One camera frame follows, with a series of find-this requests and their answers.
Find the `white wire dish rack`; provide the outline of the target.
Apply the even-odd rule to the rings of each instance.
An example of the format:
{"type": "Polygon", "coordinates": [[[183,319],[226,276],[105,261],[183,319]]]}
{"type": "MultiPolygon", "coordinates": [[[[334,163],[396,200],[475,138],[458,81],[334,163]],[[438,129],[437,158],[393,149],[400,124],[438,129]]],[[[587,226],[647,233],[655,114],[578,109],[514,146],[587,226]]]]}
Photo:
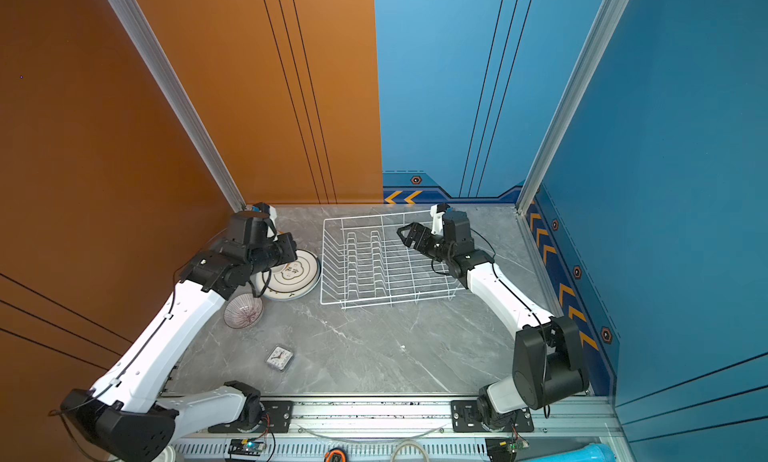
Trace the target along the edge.
{"type": "Polygon", "coordinates": [[[397,230],[432,225],[427,210],[327,218],[323,221],[320,304],[340,309],[452,299],[464,287],[406,247],[397,230]]]}

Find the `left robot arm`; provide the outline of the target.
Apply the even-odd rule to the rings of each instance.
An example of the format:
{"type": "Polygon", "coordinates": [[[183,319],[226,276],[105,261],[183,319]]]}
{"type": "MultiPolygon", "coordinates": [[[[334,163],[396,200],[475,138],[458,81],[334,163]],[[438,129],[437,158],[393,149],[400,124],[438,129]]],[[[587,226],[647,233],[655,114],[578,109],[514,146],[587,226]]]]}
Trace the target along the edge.
{"type": "Polygon", "coordinates": [[[177,439],[212,426],[248,432],[261,425],[261,393],[246,383],[229,381],[187,396],[165,396],[162,389],[198,332],[238,288],[296,261],[296,243],[276,229],[276,216],[265,203],[235,213],[221,238],[178,269],[171,295],[119,361],[51,411],[72,440],[83,438],[114,461],[152,461],[177,439]]]}

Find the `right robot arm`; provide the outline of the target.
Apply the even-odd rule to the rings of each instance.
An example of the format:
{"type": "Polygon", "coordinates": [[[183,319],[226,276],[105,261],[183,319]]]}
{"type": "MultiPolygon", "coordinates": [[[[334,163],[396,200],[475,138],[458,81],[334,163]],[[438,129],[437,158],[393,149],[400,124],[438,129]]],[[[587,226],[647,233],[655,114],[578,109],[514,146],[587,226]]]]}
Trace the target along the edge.
{"type": "Polygon", "coordinates": [[[444,264],[443,273],[479,297],[514,340],[511,375],[478,393],[481,423],[501,430],[518,411],[547,411],[552,404],[587,391],[590,372],[577,324],[536,304],[504,275],[493,249],[476,246],[479,233],[465,212],[438,204],[430,214],[429,226],[412,222],[399,227],[400,241],[444,264]]]}

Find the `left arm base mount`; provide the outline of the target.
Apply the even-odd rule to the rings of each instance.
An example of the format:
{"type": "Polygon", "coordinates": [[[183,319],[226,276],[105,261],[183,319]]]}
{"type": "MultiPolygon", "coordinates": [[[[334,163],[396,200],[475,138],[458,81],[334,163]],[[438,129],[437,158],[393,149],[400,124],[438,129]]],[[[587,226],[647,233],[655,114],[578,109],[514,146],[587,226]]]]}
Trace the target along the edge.
{"type": "Polygon", "coordinates": [[[290,400],[261,400],[258,405],[247,404],[244,412],[233,422],[207,429],[212,434],[284,434],[290,429],[294,403],[290,400]]]}

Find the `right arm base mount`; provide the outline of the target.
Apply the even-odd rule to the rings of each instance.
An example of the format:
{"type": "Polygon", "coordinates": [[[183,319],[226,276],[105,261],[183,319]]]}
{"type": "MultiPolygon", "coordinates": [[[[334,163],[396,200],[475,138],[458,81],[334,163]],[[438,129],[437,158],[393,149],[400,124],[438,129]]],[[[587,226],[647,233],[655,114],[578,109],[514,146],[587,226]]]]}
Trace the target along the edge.
{"type": "Polygon", "coordinates": [[[484,398],[458,399],[450,402],[451,422],[456,433],[517,432],[535,430],[528,408],[498,413],[484,398]]]}

